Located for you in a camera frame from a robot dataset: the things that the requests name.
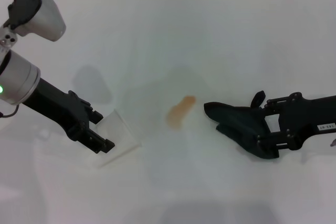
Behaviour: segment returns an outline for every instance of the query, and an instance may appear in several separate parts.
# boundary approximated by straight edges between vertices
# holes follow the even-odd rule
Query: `orange object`
[[[187,116],[195,103],[196,97],[187,95],[178,105],[172,107],[166,116],[168,126],[174,130],[181,129],[183,119]]]

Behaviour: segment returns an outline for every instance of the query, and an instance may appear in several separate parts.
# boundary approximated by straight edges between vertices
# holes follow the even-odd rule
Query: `cable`
[[[2,115],[2,116],[0,116],[0,118],[9,118],[9,117],[15,115],[18,110],[19,110],[19,105],[16,106],[16,108],[15,108],[15,110],[14,110],[14,112],[12,114]]]

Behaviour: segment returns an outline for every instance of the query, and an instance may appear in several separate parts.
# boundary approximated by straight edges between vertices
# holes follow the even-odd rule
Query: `white tabletop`
[[[67,148],[82,146],[22,105],[0,120],[1,224],[334,223],[335,134],[265,161],[202,105],[336,95],[336,0],[55,1],[62,39],[28,35],[14,50],[103,115],[117,108],[142,147],[87,170]],[[185,95],[197,104],[170,131],[164,117]]]

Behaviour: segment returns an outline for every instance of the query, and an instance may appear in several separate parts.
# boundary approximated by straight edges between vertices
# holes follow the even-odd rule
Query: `white table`
[[[336,0],[55,1],[62,39],[29,35],[14,50],[103,115],[117,108],[142,147],[88,171],[67,149],[82,146],[22,105],[0,120],[1,224],[334,223],[335,134],[264,161],[216,132],[202,105],[248,106],[260,90],[335,95]],[[185,95],[196,107],[169,131],[164,116]]]

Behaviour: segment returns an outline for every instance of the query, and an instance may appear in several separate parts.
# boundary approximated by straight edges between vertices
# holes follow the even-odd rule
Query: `printed label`
[[[317,128],[319,128],[319,130],[321,131],[336,129],[336,124],[334,123],[321,124],[321,125],[317,125]]]

